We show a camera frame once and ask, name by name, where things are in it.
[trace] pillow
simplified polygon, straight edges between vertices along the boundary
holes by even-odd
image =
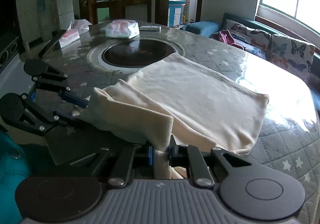
[[[288,36],[274,34],[271,62],[308,83],[315,46]]]
[[[243,24],[232,20],[226,19],[226,23],[223,28],[229,30],[234,39],[258,47],[264,52],[268,48],[271,40],[270,33],[246,27]]]
[[[253,55],[256,55],[259,58],[262,58],[264,60],[266,59],[266,55],[265,55],[264,51],[259,49],[258,47],[246,44],[246,43],[244,43],[244,42],[242,42],[240,40],[237,40],[237,39],[235,39],[235,42],[236,42],[236,44],[241,45],[246,52],[249,52],[249,53],[251,53]]]

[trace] butterfly pillow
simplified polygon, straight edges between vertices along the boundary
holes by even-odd
[[[271,62],[308,83],[315,46],[288,36],[274,34]]]
[[[264,52],[266,52],[271,40],[270,33],[246,27],[243,24],[237,23],[232,20],[227,19],[224,28],[230,31],[234,39],[258,47]]]

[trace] folded cloth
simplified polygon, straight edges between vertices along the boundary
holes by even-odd
[[[119,80],[104,91],[95,88],[79,118],[120,138],[144,136],[158,150],[155,177],[165,179],[173,176],[165,152],[171,133],[178,145],[247,154],[267,104],[268,95],[174,53],[130,75],[127,82]]]
[[[241,50],[244,50],[244,48],[241,45],[239,45],[235,42],[235,39],[233,39],[229,30],[218,31],[218,32],[212,34],[210,38],[217,40],[217,41],[220,41],[220,42],[223,42],[225,44],[231,45],[233,47],[239,48]]]

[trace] wooden counter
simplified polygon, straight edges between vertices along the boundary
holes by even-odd
[[[110,20],[125,19],[125,7],[131,5],[147,5],[147,19],[151,22],[151,6],[152,0],[116,0],[116,1],[100,1],[93,3],[92,7],[92,24],[98,24],[97,9],[109,8]]]

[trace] window sill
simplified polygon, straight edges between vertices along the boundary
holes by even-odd
[[[284,30],[291,31],[294,34],[297,34],[302,39],[313,43],[318,49],[320,49],[320,36],[314,31],[310,30],[308,27],[299,23],[298,21],[263,5],[259,5],[257,15],[275,23],[278,26],[283,27]]]

